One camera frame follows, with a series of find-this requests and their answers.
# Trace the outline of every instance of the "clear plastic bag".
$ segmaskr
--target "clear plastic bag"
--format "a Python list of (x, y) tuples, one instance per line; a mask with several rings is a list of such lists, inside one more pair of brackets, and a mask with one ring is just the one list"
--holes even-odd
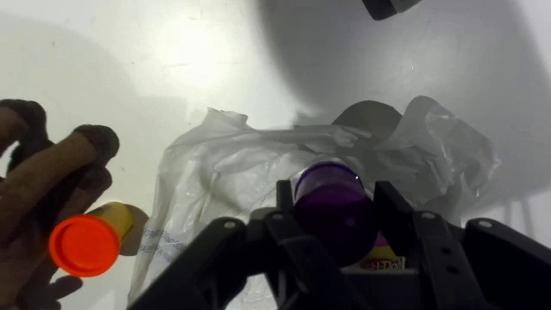
[[(256, 130), (246, 115), (210, 110), (165, 149), (129, 301), (210, 220), (247, 220), (251, 210), (273, 206), (278, 179), (292, 180), (321, 160), (347, 163), (368, 189), (390, 180), (413, 206), (435, 208), (451, 220), (483, 192), (499, 165), (480, 132), (425, 96), (408, 105), (389, 136), (339, 123)], [(251, 280), (228, 308), (275, 308), (263, 278)]]

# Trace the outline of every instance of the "orange cap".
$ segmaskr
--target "orange cap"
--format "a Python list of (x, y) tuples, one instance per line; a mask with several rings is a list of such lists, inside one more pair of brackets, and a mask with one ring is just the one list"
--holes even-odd
[(75, 277), (94, 277), (118, 256), (120, 241), (103, 220), (77, 215), (60, 222), (49, 234), (51, 260)]

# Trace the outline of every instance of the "hand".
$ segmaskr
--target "hand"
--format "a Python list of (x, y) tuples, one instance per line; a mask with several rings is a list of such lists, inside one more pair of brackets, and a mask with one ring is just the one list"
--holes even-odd
[(86, 211), (110, 185), (106, 161), (117, 153), (115, 132), (80, 125), (53, 144), (46, 113), (34, 101), (0, 99), (0, 154), (15, 148), (0, 179), (0, 310), (56, 308), (56, 299), (80, 285), (75, 277), (51, 284), (56, 266), (46, 239), (56, 222)]

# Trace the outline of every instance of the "small bottle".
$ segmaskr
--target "small bottle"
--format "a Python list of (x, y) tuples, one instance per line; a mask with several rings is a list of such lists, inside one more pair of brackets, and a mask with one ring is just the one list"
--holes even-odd
[(373, 201), (356, 172), (339, 161), (306, 168), (294, 187), (294, 216), (340, 266), (361, 260), (377, 237)]
[(115, 263), (134, 223), (135, 215), (123, 203), (106, 203), (89, 213), (68, 216), (49, 234), (49, 256), (70, 275), (99, 275)]

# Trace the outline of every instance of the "white table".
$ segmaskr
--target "white table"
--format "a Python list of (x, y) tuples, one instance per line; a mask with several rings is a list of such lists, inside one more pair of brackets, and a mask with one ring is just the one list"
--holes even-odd
[[(82, 122), (111, 125), (122, 149), (101, 201), (149, 211), (161, 149), (208, 105), (287, 127), (328, 122), (359, 99), (402, 110), (426, 94), (502, 158), (475, 215), (551, 244), (549, 8), (423, 0), (373, 22), (359, 0), (3, 0), (0, 96), (39, 99), (55, 139)], [(122, 258), (65, 308), (122, 308), (130, 268)]]

